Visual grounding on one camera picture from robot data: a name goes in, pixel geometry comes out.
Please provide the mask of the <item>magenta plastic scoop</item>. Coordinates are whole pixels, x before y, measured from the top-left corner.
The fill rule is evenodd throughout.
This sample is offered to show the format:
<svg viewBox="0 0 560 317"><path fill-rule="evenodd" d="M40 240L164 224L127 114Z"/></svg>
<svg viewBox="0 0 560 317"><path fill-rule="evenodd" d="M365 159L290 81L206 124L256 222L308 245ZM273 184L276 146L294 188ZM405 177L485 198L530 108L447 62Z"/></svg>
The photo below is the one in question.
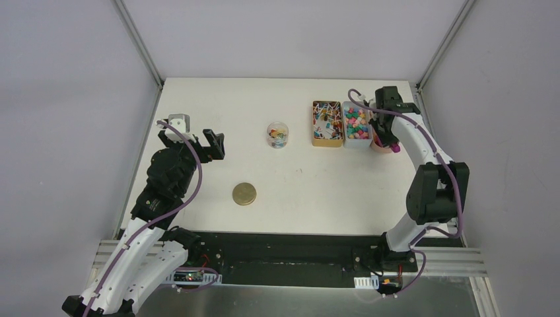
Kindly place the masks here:
<svg viewBox="0 0 560 317"><path fill-rule="evenodd" d="M399 153L401 151L401 148L398 143L391 144L390 149L393 153Z"/></svg>

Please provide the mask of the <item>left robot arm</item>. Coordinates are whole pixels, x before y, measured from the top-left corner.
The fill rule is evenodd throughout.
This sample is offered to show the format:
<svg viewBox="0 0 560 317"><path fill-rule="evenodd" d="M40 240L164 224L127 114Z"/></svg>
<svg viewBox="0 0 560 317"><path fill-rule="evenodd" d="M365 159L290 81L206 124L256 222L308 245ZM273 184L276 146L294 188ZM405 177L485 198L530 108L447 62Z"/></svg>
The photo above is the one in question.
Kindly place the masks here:
<svg viewBox="0 0 560 317"><path fill-rule="evenodd" d="M225 157L224 138L204 129L204 147L195 136L163 128L157 151L147 171L147 184L131 210L131 220L101 272L79 295L65 299L69 316L134 316L149 296L176 269L207 264L201 237L172 227L176 214L193 197L186 198L194 173L201 165Z"/></svg>

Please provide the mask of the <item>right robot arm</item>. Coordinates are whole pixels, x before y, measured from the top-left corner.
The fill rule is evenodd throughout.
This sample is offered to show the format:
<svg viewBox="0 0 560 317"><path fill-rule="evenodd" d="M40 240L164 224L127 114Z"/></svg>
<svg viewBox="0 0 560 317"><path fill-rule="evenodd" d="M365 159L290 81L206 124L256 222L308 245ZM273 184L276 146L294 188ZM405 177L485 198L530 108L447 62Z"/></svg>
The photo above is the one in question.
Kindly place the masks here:
<svg viewBox="0 0 560 317"><path fill-rule="evenodd" d="M415 167L405 197L406 214L373 250L376 265L390 271L412 257L413 247L429 230L460 237L470 170L442 150L427 131L420 109L404 102L395 86L376 90L375 102L371 124L380 146L392 151L404 146Z"/></svg>

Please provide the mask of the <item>clear plastic jar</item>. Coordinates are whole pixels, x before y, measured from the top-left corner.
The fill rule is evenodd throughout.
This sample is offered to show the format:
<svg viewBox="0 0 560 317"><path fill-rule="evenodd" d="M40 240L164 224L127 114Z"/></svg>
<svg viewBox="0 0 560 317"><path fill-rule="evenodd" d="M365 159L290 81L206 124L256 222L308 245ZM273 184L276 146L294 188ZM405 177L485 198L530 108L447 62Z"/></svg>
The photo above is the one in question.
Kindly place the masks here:
<svg viewBox="0 0 560 317"><path fill-rule="evenodd" d="M283 122L273 122L267 127L267 143L274 149L282 149L287 145L289 128Z"/></svg>

